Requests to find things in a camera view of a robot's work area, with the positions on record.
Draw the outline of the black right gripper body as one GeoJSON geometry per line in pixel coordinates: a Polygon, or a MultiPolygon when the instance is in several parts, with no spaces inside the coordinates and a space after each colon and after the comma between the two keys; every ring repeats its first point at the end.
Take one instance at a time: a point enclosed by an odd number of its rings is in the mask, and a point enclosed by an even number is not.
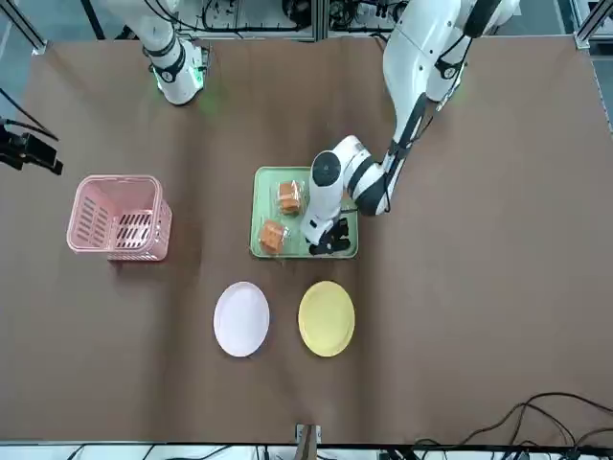
{"type": "Polygon", "coordinates": [[[57,151],[30,133],[17,134],[1,128],[1,162],[21,171],[26,164],[34,164],[55,175],[61,175],[63,163],[57,151]]]}

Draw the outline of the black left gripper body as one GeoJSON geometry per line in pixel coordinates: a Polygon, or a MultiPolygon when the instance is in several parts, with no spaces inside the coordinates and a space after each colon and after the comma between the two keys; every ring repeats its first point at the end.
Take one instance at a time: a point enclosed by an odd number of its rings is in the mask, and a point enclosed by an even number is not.
{"type": "Polygon", "coordinates": [[[331,250],[333,253],[350,248],[349,230],[349,223],[346,218],[341,218],[334,223],[331,228],[331,250]]]}

